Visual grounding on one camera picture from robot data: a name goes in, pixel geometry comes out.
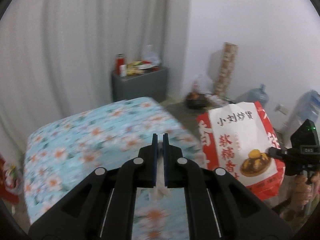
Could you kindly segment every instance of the plastic bag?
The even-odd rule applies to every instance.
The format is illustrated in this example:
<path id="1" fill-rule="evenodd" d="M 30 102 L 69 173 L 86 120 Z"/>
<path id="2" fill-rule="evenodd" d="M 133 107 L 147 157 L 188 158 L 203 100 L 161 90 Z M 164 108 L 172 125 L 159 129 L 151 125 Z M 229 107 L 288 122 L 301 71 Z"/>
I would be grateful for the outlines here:
<path id="1" fill-rule="evenodd" d="M 208 75 L 201 73 L 196 76 L 192 91 L 200 94 L 211 94 L 213 89 L 213 81 Z"/>
<path id="2" fill-rule="evenodd" d="M 152 51 L 152 45 L 147 45 L 142 50 L 142 60 L 151 62 L 152 66 L 159 66 L 161 60 L 159 56 Z"/>
<path id="3" fill-rule="evenodd" d="M 15 165 L 5 162 L 2 167 L 2 181 L 6 191 L 19 195 L 23 191 L 23 176 Z"/>

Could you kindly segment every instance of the snack package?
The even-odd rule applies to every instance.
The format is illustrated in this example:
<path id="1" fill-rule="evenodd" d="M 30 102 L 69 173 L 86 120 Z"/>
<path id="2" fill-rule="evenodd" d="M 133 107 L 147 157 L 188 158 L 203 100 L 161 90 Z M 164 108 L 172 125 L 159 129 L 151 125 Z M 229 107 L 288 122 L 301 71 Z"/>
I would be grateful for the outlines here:
<path id="1" fill-rule="evenodd" d="M 231 75 L 235 68 L 235 59 L 238 53 L 238 46 L 231 43 L 224 43 L 223 59 L 221 62 L 219 76 L 215 82 L 214 95 L 223 99 L 228 91 Z"/>
<path id="2" fill-rule="evenodd" d="M 212 109 L 197 121 L 209 170 L 225 168 L 260 200 L 278 195 L 285 165 L 266 153 L 280 146 L 259 102 Z"/>

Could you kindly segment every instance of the wall outlet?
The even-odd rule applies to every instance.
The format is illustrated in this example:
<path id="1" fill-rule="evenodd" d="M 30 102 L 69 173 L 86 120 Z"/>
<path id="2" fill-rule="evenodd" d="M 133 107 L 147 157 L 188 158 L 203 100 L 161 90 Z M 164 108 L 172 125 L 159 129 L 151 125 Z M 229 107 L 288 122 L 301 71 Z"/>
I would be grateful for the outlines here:
<path id="1" fill-rule="evenodd" d="M 278 104 L 275 111 L 279 111 L 280 113 L 287 115 L 289 114 L 290 109 L 285 107 L 284 105 Z"/>

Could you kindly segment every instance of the snack bag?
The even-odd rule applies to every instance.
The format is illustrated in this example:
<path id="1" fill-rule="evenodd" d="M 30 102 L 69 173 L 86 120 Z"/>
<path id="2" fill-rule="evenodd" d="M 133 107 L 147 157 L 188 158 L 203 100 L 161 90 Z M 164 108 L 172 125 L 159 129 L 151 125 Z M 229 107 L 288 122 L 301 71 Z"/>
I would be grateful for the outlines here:
<path id="1" fill-rule="evenodd" d="M 260 200 L 278 195 L 285 165 L 266 153 L 280 146 L 259 102 L 212 109 L 197 121 L 209 170 L 225 168 Z"/>

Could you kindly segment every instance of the gray nightstand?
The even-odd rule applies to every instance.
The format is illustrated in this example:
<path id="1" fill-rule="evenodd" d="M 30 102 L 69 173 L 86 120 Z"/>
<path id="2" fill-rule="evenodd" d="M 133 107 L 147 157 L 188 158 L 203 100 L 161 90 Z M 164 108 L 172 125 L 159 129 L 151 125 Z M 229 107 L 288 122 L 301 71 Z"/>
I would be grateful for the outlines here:
<path id="1" fill-rule="evenodd" d="M 167 96 L 168 68 L 161 67 L 157 71 L 139 76 L 120 77 L 111 73 L 113 101 L 151 97 L 162 102 Z"/>

